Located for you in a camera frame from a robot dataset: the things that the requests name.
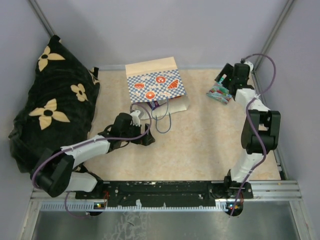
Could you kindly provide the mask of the teal Fox's mint candy bag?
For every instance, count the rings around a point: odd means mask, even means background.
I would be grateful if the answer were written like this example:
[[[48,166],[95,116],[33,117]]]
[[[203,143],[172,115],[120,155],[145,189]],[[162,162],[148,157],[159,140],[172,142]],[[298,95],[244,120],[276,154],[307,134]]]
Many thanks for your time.
[[[215,79],[214,85],[206,93],[206,95],[224,105],[227,105],[232,98],[232,95],[229,93],[229,90],[223,86],[223,82],[226,79],[227,75],[223,74],[217,76]]]

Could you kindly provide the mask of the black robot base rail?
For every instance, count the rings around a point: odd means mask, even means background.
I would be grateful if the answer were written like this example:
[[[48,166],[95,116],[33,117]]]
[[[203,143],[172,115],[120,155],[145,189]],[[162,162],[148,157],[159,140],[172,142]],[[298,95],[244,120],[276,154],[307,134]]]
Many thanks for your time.
[[[77,200],[105,200],[108,207],[214,207],[216,200],[252,199],[252,186],[225,181],[99,181],[91,192],[77,191]]]

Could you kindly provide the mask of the purple candy bag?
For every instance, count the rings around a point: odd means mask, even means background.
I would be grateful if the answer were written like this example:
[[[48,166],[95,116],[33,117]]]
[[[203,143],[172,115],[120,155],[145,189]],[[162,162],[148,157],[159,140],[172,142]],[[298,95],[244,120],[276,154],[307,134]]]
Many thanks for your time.
[[[163,100],[155,100],[155,101],[149,101],[147,102],[147,105],[150,107],[152,111],[154,111],[156,108],[160,107],[163,105],[165,102]]]

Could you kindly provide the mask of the checkered paper bag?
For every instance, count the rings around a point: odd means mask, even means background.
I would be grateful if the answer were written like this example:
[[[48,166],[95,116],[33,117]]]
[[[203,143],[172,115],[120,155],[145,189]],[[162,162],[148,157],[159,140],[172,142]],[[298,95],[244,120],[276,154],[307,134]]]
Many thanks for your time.
[[[144,120],[148,115],[142,107],[158,120],[189,108],[190,100],[174,57],[127,64],[125,73],[130,101],[141,105],[137,108],[143,112]],[[164,104],[151,110],[147,104],[151,101]]]

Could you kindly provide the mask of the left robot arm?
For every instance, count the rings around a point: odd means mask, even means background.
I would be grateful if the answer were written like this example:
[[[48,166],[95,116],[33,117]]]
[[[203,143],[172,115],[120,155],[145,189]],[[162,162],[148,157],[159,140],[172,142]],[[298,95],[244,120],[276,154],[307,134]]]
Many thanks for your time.
[[[77,171],[84,162],[121,148],[122,143],[148,146],[155,142],[151,124],[141,125],[142,112],[120,113],[114,123],[94,137],[62,146],[57,151],[45,150],[30,174],[35,188],[52,198],[64,192],[85,192],[97,199],[103,195],[100,179],[88,171]]]

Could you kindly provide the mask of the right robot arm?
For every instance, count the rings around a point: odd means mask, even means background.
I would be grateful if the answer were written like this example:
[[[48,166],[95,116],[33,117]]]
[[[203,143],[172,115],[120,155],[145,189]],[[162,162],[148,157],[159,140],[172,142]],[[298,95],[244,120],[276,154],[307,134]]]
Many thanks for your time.
[[[279,142],[281,114],[262,103],[255,88],[248,84],[250,72],[251,66],[246,63],[226,63],[215,78],[216,83],[244,108],[246,116],[240,137],[242,153],[228,172],[230,181],[223,185],[223,192],[229,198],[241,192],[254,170]]]

